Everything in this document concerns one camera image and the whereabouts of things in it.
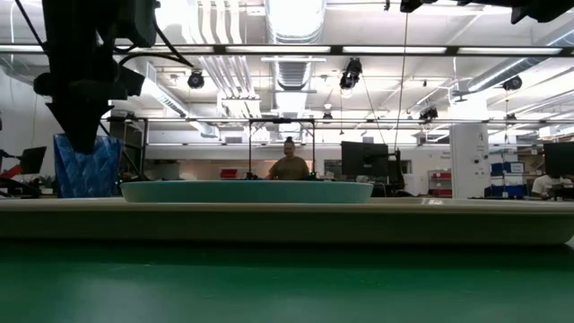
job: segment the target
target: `cable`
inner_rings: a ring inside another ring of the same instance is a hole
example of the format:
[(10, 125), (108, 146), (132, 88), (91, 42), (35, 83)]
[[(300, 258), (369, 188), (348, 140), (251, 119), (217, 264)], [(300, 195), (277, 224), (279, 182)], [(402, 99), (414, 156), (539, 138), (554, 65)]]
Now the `cable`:
[[(12, 3), (12, 5), (10, 6), (10, 39), (12, 40), (12, 43), (14, 43), (14, 7), (16, 6), (16, 3)], [(14, 54), (10, 55), (10, 64), (13, 65), (14, 64)]]
[(404, 82), (404, 66), (406, 64), (406, 41), (407, 41), (407, 37), (408, 37), (408, 29), (409, 27), (409, 14), (406, 14), (406, 18), (404, 19), (404, 49), (403, 49), (403, 72), (401, 73), (401, 92), (400, 97), (398, 98), (398, 114), (396, 115), (396, 131), (395, 131), (395, 150), (397, 150), (396, 147), (396, 141), (398, 140), (398, 128), (399, 128), (399, 124), (401, 121), (401, 109), (403, 107), (403, 82)]
[[(106, 128), (104, 127), (104, 125), (101, 123), (101, 121), (100, 121), (100, 128), (101, 128), (101, 130), (102, 130), (108, 137), (113, 137), (113, 136), (109, 133), (108, 129), (106, 129)], [(134, 161), (132, 161), (132, 159), (131, 159), (131, 158), (129, 157), (129, 155), (126, 153), (126, 149), (125, 149), (125, 148), (122, 149), (122, 154), (123, 154), (124, 157), (126, 158), (127, 162), (130, 164), (130, 166), (132, 166), (132, 167), (134, 168), (135, 172), (137, 173), (137, 176), (139, 176), (139, 178), (142, 179), (142, 180), (146, 180), (146, 177), (144, 177), (143, 173), (142, 173), (140, 170), (138, 170), (137, 166), (135, 166)]]
[(36, 41), (38, 42), (39, 46), (42, 47), (42, 50), (46, 51), (46, 49), (44, 48), (44, 43), (42, 42), (42, 39), (40, 39), (38, 33), (36, 32), (36, 29), (34, 28), (34, 25), (32, 25), (32, 21), (30, 20), (30, 17), (28, 16), (28, 14), (26, 13), (26, 10), (24, 10), (24, 7), (22, 5), (22, 3), (20, 2), (20, 0), (14, 0), (16, 1), (16, 5), (18, 5), (18, 8), (20, 9), (20, 12), (22, 13), (22, 16), (24, 17), (24, 20), (26, 21), (26, 23), (28, 24), (28, 28), (30, 28), (30, 31), (32, 32), (32, 34), (34, 35), (34, 38), (36, 39)]
[(155, 27), (155, 31), (160, 36), (161, 40), (163, 40), (163, 43), (171, 50), (173, 55), (178, 57), (179, 60), (181, 60), (181, 62), (183, 62), (182, 64), (193, 68), (194, 65), (189, 63), (189, 61), (185, 57), (183, 57), (183, 55), (179, 54), (178, 50), (176, 48), (174, 48), (173, 45), (171, 45), (170, 40), (167, 37), (165, 37), (165, 35), (163, 34), (163, 31), (161, 31), (160, 26), (158, 26), (158, 22), (155, 18), (153, 18), (153, 27)]
[(182, 65), (186, 65), (188, 67), (194, 68), (194, 66), (187, 61), (184, 62), (184, 61), (181, 61), (179, 58), (172, 57), (172, 56), (166, 55), (166, 54), (160, 54), (160, 53), (134, 53), (134, 54), (130, 54), (130, 55), (122, 58), (119, 61), (119, 65), (122, 66), (125, 63), (127, 63), (127, 61), (129, 61), (133, 58), (136, 58), (136, 57), (159, 57), (159, 58), (168, 59), (170, 61), (177, 62), (177, 63), (180, 63)]
[(30, 144), (30, 147), (34, 146), (34, 139), (36, 137), (36, 112), (38, 111), (38, 97), (39, 95), (36, 94), (36, 100), (34, 101), (34, 117), (32, 121), (32, 142)]
[(385, 137), (383, 136), (383, 132), (380, 129), (380, 125), (378, 124), (378, 118), (377, 118), (377, 114), (375, 113), (375, 108), (373, 107), (373, 102), (370, 100), (369, 88), (367, 87), (367, 80), (365, 80), (365, 75), (363, 73), (361, 73), (361, 76), (362, 76), (362, 81), (365, 83), (365, 91), (367, 92), (367, 98), (369, 98), (370, 110), (372, 111), (373, 117), (376, 120), (375, 123), (377, 123), (377, 129), (378, 129), (378, 132), (380, 133), (380, 138), (383, 140), (383, 144), (385, 144)]
[(343, 132), (343, 90), (341, 90), (341, 91), (339, 92), (339, 94), (340, 94), (340, 95), (339, 95), (339, 100), (340, 100), (340, 102), (341, 102), (341, 116), (340, 116), (340, 119), (341, 119), (341, 133), (340, 133), (339, 135), (344, 135), (344, 132)]

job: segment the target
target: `ceiling beam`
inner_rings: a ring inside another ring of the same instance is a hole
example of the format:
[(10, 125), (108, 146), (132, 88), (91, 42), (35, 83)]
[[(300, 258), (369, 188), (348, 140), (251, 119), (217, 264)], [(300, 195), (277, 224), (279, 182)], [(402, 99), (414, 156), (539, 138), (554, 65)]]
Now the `ceiling beam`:
[[(183, 56), (344, 56), (344, 57), (543, 57), (572, 58), (574, 47), (445, 46), (445, 45), (273, 45), (177, 44)], [(173, 55), (165, 45), (137, 48), (130, 53)], [(45, 55), (31, 44), (0, 44), (0, 54)]]

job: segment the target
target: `woman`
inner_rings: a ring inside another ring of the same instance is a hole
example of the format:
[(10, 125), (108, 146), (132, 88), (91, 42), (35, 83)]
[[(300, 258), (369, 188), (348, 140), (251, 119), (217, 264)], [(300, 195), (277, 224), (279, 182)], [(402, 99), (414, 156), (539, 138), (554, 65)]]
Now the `woman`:
[(287, 137), (285, 140), (283, 153), (285, 157), (271, 167), (265, 179), (299, 180), (309, 176), (309, 167), (305, 160), (295, 156), (295, 143), (292, 137)]

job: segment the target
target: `security camera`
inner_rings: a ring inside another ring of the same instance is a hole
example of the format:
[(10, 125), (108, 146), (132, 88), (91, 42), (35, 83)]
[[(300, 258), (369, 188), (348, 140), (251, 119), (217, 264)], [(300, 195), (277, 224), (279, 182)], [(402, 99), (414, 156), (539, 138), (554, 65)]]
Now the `security camera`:
[(204, 77), (201, 70), (191, 71), (191, 75), (187, 79), (187, 85), (192, 89), (201, 89), (205, 85)]

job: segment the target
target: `person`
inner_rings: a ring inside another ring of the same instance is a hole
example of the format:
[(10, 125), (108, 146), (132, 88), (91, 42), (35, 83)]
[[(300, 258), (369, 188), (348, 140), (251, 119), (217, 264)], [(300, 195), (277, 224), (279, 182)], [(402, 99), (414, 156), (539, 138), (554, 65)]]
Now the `person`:
[(299, 180), (310, 175), (305, 160), (295, 156), (295, 143), (292, 137), (287, 137), (285, 140), (283, 153), (285, 157), (271, 167), (265, 179)]
[(532, 195), (533, 196), (540, 196), (542, 198), (549, 198), (550, 197), (550, 190), (554, 186), (566, 186), (572, 187), (572, 181), (569, 179), (563, 178), (561, 175), (558, 174), (546, 174), (537, 179), (535, 179), (535, 183), (532, 186)]

